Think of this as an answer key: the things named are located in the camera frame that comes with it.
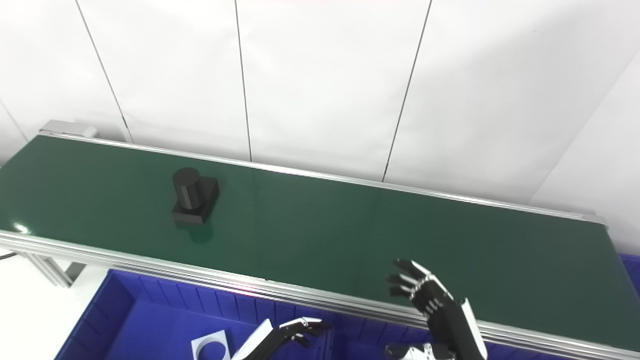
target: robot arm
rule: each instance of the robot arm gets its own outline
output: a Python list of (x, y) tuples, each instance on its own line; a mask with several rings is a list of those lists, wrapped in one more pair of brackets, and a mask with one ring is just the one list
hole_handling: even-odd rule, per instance
[(394, 360), (486, 360), (487, 352), (467, 299), (456, 302), (444, 285), (420, 264), (397, 259), (395, 266), (408, 275), (388, 277), (392, 296), (404, 296), (427, 319), (433, 344), (389, 345)]
[(329, 325), (316, 318), (297, 318), (285, 322), (277, 328), (266, 319), (249, 336), (231, 360), (268, 360), (278, 348), (289, 341), (295, 341), (309, 347), (309, 340), (304, 334), (319, 337)]

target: white panel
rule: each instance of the white panel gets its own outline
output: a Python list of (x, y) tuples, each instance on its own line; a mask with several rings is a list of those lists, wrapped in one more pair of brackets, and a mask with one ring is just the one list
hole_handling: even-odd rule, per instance
[(640, 254), (640, 53), (531, 204), (595, 211), (619, 251)]
[(427, 0), (238, 0), (253, 160), (380, 180)]
[(6, 163), (27, 141), (13, 123), (0, 100), (0, 166)]
[(233, 0), (80, 0), (136, 143), (248, 160)]
[(28, 137), (48, 120), (126, 129), (75, 2), (0, 1), (0, 98)]
[(526, 203), (640, 48), (636, 0), (445, 0), (386, 181)]

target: blue plastic bin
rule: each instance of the blue plastic bin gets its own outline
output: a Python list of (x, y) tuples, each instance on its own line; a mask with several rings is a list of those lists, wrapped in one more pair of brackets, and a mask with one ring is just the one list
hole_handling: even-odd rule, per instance
[[(640, 291), (640, 258), (621, 259)], [(430, 340), (422, 329), (110, 270), (56, 360), (192, 360), (191, 340), (219, 330), (233, 354), (264, 319), (278, 325), (301, 316), (322, 318), (333, 329), (310, 338), (310, 348), (284, 345), (272, 360), (383, 360), (387, 343)], [(486, 345), (491, 360), (562, 359)], [(199, 360), (222, 358), (220, 348), (208, 346)]]

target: robot finger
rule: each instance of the robot finger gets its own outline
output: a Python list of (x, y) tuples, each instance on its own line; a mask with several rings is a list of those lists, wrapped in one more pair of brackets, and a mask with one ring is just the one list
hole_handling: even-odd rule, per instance
[(314, 329), (312, 327), (308, 328), (307, 330), (305, 330), (305, 332), (315, 338), (319, 338), (320, 336), (322, 336), (322, 334), (324, 334), (324, 330), (323, 329)]
[(431, 274), (429, 270), (412, 260), (396, 259), (394, 265), (407, 272), (414, 279), (421, 279)]
[(309, 342), (309, 340), (306, 339), (301, 334), (296, 334), (295, 337), (293, 338), (293, 341), (299, 343), (302, 347), (308, 348), (311, 346), (311, 343)]
[(309, 327), (313, 329), (321, 329), (321, 330), (329, 330), (331, 329), (331, 325), (329, 325), (324, 320), (320, 320), (319, 322), (310, 322)]
[(418, 280), (405, 274), (389, 275), (387, 277), (387, 281), (392, 284), (406, 286), (407, 288), (412, 288), (418, 285)]
[(326, 327), (328, 327), (328, 325), (322, 321), (322, 319), (305, 317), (297, 318), (280, 325), (281, 330), (293, 334), (305, 332), (309, 328), (324, 329)]
[(391, 286), (389, 288), (389, 295), (409, 298), (411, 296), (411, 289), (402, 285)]

